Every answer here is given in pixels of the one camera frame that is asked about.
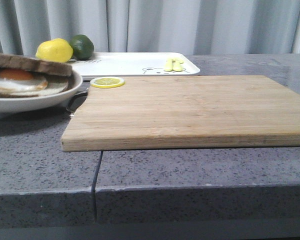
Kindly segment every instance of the wooden cutting board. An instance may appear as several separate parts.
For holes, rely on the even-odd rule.
[[[300,95],[265,76],[124,79],[89,88],[63,151],[300,146]]]

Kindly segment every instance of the lemon slice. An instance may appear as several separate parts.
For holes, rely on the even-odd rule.
[[[100,89],[110,89],[120,87],[125,84],[125,80],[116,76],[104,76],[94,78],[90,81],[90,85]]]

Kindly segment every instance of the curtain fold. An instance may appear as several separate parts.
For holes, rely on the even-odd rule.
[[[0,52],[84,34],[96,52],[283,54],[299,17],[300,0],[0,0]]]

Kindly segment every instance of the gray countertop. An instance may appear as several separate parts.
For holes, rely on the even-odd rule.
[[[265,75],[300,94],[300,54],[187,57],[200,75]],[[62,106],[0,117],[0,228],[300,217],[300,147],[104,151],[99,162],[61,151]]]

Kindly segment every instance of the lime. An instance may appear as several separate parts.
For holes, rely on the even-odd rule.
[[[42,42],[35,56],[42,60],[65,63],[71,59],[73,52],[74,50],[66,40],[56,38]]]
[[[120,87],[125,84],[125,80],[121,77],[107,76],[98,77],[90,81],[90,85],[100,89],[110,89]]]
[[[73,56],[78,60],[87,60],[94,53],[95,46],[86,35],[75,35],[69,43],[73,48]]]

